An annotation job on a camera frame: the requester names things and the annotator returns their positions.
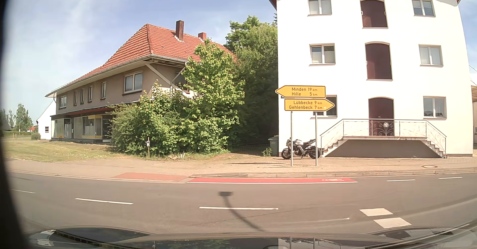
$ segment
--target trash bin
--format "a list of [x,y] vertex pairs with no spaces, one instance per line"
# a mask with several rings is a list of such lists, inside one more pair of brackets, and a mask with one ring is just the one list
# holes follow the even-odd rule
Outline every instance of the trash bin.
[[278,136],[273,136],[269,138],[271,155],[274,157],[278,156]]

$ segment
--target yellow direction sign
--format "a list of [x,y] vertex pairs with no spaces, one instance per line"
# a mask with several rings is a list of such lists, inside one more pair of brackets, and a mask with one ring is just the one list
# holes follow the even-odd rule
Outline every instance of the yellow direction sign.
[[275,92],[283,97],[326,97],[325,86],[285,85]]
[[285,99],[285,111],[327,111],[333,106],[326,99]]

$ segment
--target sidewalk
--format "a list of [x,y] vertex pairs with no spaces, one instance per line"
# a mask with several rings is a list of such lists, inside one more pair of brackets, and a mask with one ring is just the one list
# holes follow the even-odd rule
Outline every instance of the sidewalk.
[[70,162],[37,162],[8,159],[10,170],[90,178],[123,178],[180,181],[188,177],[356,177],[477,172],[477,155],[447,159],[319,158],[290,160],[228,153],[211,160],[149,161],[140,159],[91,159]]

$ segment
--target chimney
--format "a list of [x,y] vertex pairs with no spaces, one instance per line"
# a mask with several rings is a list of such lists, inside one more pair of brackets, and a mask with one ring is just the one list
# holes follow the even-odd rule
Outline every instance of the chimney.
[[206,40],[207,38],[207,34],[205,32],[202,32],[202,33],[199,33],[199,35],[197,35],[199,38],[201,38],[202,40]]
[[184,40],[184,21],[179,20],[176,22],[176,37],[179,40]]

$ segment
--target small sign post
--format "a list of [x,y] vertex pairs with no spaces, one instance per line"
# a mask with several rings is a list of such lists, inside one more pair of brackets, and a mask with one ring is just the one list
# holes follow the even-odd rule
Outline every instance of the small sign post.
[[275,92],[285,99],[285,111],[290,112],[290,166],[293,167],[293,112],[315,111],[315,165],[318,166],[318,111],[327,111],[334,104],[326,99],[325,86],[285,85]]
[[149,136],[147,137],[146,146],[147,146],[147,158],[149,159],[150,158],[149,147],[151,147],[151,143],[149,142]]

